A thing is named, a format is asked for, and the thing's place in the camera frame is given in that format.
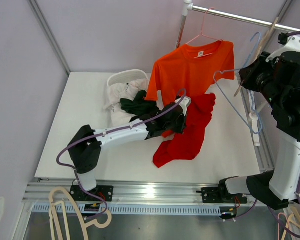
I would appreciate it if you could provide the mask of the beige wooden hanger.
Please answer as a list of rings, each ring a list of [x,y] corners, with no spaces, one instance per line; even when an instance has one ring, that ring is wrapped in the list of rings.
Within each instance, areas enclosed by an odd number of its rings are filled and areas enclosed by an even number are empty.
[[[265,43],[269,40],[270,35],[275,29],[275,25],[278,23],[279,17],[277,16],[274,20],[274,22],[271,24],[270,28],[267,30],[265,35],[262,35],[259,31],[256,32],[250,39],[250,42],[254,40],[254,38],[257,38],[257,42],[254,44],[252,51],[248,55],[247,59],[245,60],[243,64],[243,68],[246,68],[251,62],[254,62],[258,55],[261,53],[261,50],[263,49]]]

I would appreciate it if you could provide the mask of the red t shirt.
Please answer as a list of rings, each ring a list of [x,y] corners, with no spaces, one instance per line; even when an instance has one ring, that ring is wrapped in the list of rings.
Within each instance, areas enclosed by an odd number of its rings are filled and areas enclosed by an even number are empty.
[[[206,127],[213,117],[216,95],[203,94],[191,99],[187,109],[186,128],[172,140],[164,141],[153,156],[157,168],[175,160],[194,160],[202,149]]]

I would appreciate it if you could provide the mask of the black t shirt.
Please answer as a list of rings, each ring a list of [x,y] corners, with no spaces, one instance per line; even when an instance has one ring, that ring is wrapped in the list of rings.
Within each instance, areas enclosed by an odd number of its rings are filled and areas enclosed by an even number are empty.
[[[154,117],[156,117],[160,113],[160,109],[158,107],[151,107],[146,108],[144,110],[139,111],[136,116],[132,117],[130,122],[133,122],[135,120],[141,120],[141,121],[147,121],[152,120]]]

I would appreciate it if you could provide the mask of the green and grey t shirt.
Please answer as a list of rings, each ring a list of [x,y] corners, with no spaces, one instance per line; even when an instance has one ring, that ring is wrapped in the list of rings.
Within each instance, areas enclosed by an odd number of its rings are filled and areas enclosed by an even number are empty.
[[[110,111],[112,127],[130,122],[138,112],[155,108],[156,101],[146,100],[149,80],[138,79],[130,83],[117,83],[107,88],[107,102],[104,109]]]

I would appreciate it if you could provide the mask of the orange t shirt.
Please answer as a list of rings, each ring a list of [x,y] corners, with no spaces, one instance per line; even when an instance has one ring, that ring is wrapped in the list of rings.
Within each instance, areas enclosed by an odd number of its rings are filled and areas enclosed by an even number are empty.
[[[166,106],[181,89],[186,89],[191,98],[200,96],[215,81],[234,80],[234,68],[233,42],[223,40],[197,47],[184,44],[154,63],[145,99],[157,101],[160,91]]]

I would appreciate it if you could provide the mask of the light blue plastic hanger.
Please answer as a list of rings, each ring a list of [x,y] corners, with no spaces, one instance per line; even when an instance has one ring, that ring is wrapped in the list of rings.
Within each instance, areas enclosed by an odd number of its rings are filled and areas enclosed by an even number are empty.
[[[258,77],[261,77],[263,70],[265,70],[265,57],[257,57],[250,65],[248,65],[248,63],[252,59],[252,56],[255,54],[255,51],[257,50],[261,40],[261,33],[256,32],[250,39],[250,41],[252,41],[256,36],[257,42],[255,43],[250,54],[248,55],[248,58],[243,65],[243,68],[239,71],[239,76],[241,77],[240,86],[248,90],[250,96],[249,99],[251,100],[251,112],[249,114],[249,118],[251,122],[256,123],[257,126],[260,115],[257,111],[254,95],[252,94],[252,92],[259,93],[262,89],[261,80],[258,79]],[[256,130],[254,130],[253,126],[250,126],[248,123],[247,126],[250,128],[254,135],[258,135],[263,128],[263,123],[260,122],[261,130],[258,129],[258,126],[256,127]]]

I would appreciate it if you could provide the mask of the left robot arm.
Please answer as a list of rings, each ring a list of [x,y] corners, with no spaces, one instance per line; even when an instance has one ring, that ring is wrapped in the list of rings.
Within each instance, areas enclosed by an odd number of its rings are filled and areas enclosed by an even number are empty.
[[[80,186],[80,195],[87,201],[97,197],[98,184],[94,170],[103,150],[157,138],[169,130],[182,133],[186,128],[186,118],[187,110],[173,103],[162,111],[136,117],[129,124],[102,130],[97,136],[94,136],[95,131],[90,125],[82,126],[68,144],[68,152]]]

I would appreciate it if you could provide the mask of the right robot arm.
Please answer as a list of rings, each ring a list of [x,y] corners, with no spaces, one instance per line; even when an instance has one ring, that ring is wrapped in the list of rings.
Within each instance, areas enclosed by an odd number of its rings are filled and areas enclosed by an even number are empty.
[[[271,57],[263,52],[239,71],[241,86],[263,95],[279,129],[274,170],[246,177],[222,179],[217,187],[201,190],[204,203],[232,204],[250,195],[273,210],[300,200],[300,52]]]

